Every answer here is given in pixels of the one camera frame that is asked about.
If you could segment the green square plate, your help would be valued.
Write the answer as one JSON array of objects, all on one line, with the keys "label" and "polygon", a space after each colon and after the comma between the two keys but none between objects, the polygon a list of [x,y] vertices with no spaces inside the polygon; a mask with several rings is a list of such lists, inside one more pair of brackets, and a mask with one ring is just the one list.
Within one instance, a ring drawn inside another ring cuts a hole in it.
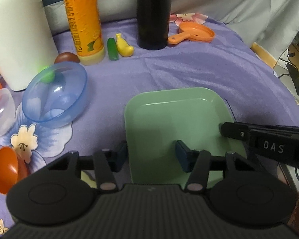
[{"label": "green square plate", "polygon": [[246,156],[241,141],[225,138],[219,126],[233,118],[225,101],[208,88],[146,92],[125,107],[130,174],[138,184],[180,184],[189,177],[175,154],[175,142],[223,156]]}]

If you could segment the blue translucent bowl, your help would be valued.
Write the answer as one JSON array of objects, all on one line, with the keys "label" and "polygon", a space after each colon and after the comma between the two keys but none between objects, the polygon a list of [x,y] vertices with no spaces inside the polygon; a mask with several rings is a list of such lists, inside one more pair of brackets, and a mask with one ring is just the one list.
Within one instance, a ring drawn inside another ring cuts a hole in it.
[{"label": "blue translucent bowl", "polygon": [[[53,70],[55,79],[42,83],[41,77]],[[37,74],[26,88],[22,99],[23,114],[32,122],[47,128],[68,125],[87,107],[88,76],[75,62],[60,62]]]}]

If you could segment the small orange bowl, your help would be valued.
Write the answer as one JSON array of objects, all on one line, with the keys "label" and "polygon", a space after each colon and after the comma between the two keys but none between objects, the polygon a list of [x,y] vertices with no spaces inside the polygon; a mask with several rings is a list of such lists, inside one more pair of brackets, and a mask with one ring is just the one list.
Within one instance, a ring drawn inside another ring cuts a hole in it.
[{"label": "small orange bowl", "polygon": [[10,147],[0,149],[0,193],[6,195],[19,181],[29,175],[25,161]]}]

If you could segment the clear plastic bowl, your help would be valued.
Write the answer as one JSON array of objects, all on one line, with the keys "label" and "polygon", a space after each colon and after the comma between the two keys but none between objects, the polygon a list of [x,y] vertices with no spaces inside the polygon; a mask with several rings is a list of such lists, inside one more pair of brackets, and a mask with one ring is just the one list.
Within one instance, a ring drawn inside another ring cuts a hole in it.
[{"label": "clear plastic bowl", "polygon": [[12,127],[15,121],[15,111],[15,103],[9,89],[0,89],[0,136]]}]

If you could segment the bright green toy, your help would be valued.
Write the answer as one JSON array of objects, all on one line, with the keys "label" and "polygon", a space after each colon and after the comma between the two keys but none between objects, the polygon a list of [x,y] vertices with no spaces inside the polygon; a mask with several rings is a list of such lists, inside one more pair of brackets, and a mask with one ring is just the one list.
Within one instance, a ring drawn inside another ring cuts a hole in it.
[{"label": "bright green toy", "polygon": [[55,79],[55,73],[53,70],[49,70],[41,77],[42,83],[51,83]]}]

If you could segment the green toy vegetable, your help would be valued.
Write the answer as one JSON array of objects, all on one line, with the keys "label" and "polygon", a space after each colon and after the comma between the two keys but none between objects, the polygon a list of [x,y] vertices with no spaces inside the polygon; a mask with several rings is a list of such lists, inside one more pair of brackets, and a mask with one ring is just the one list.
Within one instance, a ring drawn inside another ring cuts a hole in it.
[{"label": "green toy vegetable", "polygon": [[107,52],[110,61],[119,60],[119,53],[114,38],[109,38],[107,40]]}]

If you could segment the brown toy mushroom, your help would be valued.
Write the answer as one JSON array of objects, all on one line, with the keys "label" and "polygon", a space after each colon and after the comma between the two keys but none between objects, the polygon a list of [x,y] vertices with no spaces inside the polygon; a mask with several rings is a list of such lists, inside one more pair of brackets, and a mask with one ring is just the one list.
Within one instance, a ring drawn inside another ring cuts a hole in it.
[{"label": "brown toy mushroom", "polygon": [[71,53],[71,52],[63,52],[63,53],[60,53],[54,63],[57,64],[57,63],[60,63],[60,62],[75,62],[75,63],[79,63],[80,62],[80,59],[78,58],[78,56],[74,53]]}]

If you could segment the yellow toy banana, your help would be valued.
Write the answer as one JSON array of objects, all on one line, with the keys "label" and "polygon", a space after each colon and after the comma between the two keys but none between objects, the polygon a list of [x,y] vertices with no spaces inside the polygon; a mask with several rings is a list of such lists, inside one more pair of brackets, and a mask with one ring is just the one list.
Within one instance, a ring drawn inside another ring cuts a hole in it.
[{"label": "yellow toy banana", "polygon": [[120,33],[116,34],[117,50],[122,57],[131,57],[134,54],[134,47],[129,45]]}]

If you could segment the orange toy frying pan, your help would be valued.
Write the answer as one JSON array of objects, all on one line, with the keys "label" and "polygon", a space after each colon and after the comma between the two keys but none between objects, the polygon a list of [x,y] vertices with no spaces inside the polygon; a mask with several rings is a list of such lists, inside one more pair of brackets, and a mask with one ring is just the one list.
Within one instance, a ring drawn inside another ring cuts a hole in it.
[{"label": "orange toy frying pan", "polygon": [[215,32],[212,29],[198,23],[183,22],[178,28],[179,33],[169,36],[168,44],[177,45],[184,40],[210,43],[215,38]]}]

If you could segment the white thermos jug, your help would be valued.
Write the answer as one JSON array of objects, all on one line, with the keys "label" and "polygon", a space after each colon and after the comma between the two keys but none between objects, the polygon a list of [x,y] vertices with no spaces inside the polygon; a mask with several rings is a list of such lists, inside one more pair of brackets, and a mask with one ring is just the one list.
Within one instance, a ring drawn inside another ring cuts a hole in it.
[{"label": "white thermos jug", "polygon": [[41,0],[0,0],[0,73],[24,90],[58,55]]}]

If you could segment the yellow orange bottle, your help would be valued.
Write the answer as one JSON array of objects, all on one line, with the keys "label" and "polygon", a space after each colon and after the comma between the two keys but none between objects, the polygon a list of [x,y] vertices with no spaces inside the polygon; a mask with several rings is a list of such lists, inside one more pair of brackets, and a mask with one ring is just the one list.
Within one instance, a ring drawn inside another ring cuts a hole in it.
[{"label": "yellow orange bottle", "polygon": [[64,0],[68,25],[81,64],[93,65],[105,57],[98,0]]}]

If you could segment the black tall flask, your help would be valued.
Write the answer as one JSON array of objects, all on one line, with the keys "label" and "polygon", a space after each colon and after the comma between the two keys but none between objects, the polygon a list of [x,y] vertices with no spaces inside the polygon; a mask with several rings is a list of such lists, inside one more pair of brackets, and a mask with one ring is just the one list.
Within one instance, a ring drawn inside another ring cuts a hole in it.
[{"label": "black tall flask", "polygon": [[172,0],[137,0],[138,45],[147,50],[167,46]]}]

